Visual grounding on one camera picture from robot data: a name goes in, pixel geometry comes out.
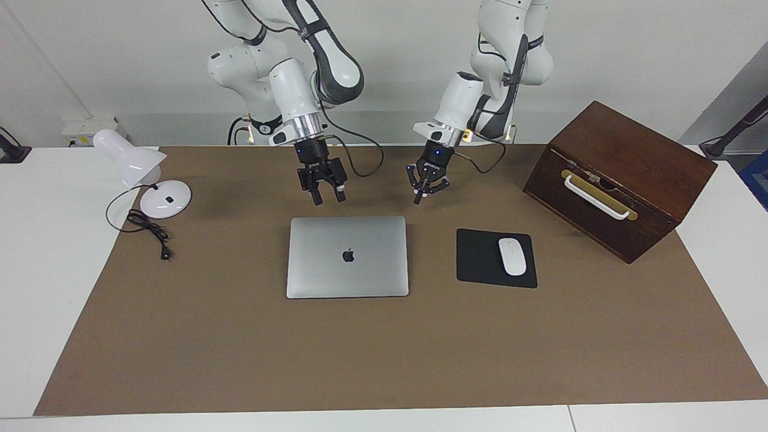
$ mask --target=silver laptop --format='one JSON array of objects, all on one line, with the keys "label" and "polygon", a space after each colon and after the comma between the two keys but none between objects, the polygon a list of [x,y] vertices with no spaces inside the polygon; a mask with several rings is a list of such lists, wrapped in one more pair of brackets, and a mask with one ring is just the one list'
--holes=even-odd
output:
[{"label": "silver laptop", "polygon": [[407,294],[403,216],[291,221],[288,298]]}]

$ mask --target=lamp base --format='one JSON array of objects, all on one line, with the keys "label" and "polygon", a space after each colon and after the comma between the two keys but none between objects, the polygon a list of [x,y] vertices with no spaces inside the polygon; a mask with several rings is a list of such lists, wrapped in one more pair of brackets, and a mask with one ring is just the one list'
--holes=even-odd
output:
[{"label": "lamp base", "polygon": [[151,219],[167,219],[181,213],[192,200],[192,190],[178,180],[161,181],[141,197],[141,211]]},{"label": "lamp base", "polygon": [[0,158],[0,164],[21,164],[27,158],[29,152],[32,151],[32,147],[21,147],[21,150],[22,152],[17,158],[11,158],[8,155],[3,156]]}]

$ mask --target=power outlet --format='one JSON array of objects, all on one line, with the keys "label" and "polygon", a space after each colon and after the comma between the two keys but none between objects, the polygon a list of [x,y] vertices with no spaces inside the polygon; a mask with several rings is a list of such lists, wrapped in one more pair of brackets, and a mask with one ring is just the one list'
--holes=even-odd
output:
[{"label": "power outlet", "polygon": [[93,147],[94,135],[102,129],[111,129],[128,139],[128,134],[115,117],[68,120],[61,134],[64,135],[68,147]]}]

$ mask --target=brown desk mat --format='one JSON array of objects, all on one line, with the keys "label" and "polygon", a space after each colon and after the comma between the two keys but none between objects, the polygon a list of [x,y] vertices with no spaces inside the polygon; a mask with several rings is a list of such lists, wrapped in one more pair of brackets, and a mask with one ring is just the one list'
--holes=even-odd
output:
[{"label": "brown desk mat", "polygon": [[[627,265],[522,193],[543,149],[485,176],[454,158],[415,206],[421,148],[387,148],[316,208],[290,148],[165,148],[164,178],[194,191],[164,222],[176,256],[120,234],[35,415],[768,398],[677,234]],[[408,297],[286,299],[292,217],[384,214],[406,216]],[[457,281],[456,228],[530,234],[538,288]]]}]

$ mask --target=wooden box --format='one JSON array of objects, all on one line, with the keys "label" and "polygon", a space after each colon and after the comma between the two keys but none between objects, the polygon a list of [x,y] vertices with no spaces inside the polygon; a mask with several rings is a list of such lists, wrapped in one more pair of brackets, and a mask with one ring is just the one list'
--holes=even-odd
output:
[{"label": "wooden box", "polygon": [[524,192],[631,263],[682,222],[715,167],[595,101],[549,143]]}]

